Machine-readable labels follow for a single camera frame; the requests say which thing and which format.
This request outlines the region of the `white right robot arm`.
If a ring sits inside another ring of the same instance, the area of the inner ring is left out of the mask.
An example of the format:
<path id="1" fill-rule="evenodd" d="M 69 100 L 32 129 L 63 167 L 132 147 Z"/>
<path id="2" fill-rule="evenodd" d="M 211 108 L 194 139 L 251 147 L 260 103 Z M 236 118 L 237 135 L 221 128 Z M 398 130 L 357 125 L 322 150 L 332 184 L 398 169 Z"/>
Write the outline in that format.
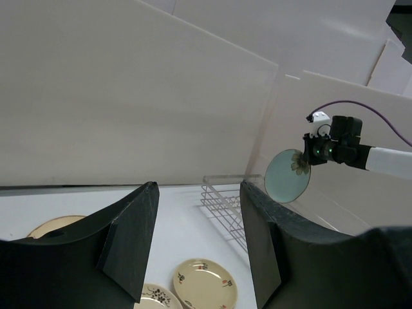
<path id="1" fill-rule="evenodd" d="M 362 120 L 330 118 L 322 111 L 306 118 L 312 131 L 304 135 L 303 160 L 315 166 L 328 162 L 345 164 L 405 180 L 411 179 L 411 153 L 361 144 Z"/>

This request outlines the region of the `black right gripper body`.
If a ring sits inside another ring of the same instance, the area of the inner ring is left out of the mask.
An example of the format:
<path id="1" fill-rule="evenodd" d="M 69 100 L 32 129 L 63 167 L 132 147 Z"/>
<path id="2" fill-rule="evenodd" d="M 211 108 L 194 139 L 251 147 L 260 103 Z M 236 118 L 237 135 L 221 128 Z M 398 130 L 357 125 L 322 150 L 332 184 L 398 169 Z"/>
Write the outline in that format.
<path id="1" fill-rule="evenodd" d="M 305 134 L 303 140 L 303 158 L 309 165 L 321 165 L 333 161 L 334 141 L 323 136 L 312 137 L 310 134 Z"/>

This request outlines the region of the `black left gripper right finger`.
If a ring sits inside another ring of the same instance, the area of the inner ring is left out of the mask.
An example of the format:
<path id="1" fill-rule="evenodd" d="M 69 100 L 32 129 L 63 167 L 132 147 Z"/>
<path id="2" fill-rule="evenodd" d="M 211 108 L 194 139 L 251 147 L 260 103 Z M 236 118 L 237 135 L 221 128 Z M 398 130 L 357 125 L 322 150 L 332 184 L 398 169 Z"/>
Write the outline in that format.
<path id="1" fill-rule="evenodd" d="M 259 308 L 410 308 L 411 228 L 350 236 L 318 225 L 253 183 L 239 190 Z"/>

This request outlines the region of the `beige plate with bird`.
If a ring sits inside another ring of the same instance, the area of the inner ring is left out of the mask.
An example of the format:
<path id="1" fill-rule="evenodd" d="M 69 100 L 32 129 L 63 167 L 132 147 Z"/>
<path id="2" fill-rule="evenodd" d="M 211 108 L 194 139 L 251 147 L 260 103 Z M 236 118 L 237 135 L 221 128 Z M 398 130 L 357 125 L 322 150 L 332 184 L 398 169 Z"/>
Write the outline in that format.
<path id="1" fill-rule="evenodd" d="M 37 228 L 32 230 L 27 235 L 27 237 L 34 238 L 34 239 L 40 238 L 53 230 L 63 228 L 83 218 L 85 218 L 85 216 L 83 215 L 71 215 L 71 216 L 62 216 L 62 217 L 54 218 L 52 220 L 49 220 L 43 223 L 42 225 L 39 225 Z"/>

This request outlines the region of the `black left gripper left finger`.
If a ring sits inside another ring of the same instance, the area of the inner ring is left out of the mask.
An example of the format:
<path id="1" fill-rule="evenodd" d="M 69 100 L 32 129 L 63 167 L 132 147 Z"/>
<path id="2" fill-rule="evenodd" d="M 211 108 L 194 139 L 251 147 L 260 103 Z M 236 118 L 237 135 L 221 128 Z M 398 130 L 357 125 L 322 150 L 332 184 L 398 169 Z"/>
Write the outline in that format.
<path id="1" fill-rule="evenodd" d="M 132 308 L 147 269 L 160 192 L 147 182 L 44 236 L 1 242 L 2 308 Z"/>

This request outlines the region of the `teal plate with flower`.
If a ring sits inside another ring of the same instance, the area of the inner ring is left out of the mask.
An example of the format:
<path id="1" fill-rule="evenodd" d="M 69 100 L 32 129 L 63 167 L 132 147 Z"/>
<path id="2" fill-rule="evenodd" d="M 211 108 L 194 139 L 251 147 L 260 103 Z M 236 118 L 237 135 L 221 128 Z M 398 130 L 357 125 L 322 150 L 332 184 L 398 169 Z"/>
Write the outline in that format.
<path id="1" fill-rule="evenodd" d="M 278 203 L 296 200 L 308 187 L 311 166 L 297 149 L 278 153 L 267 167 L 265 190 Z"/>

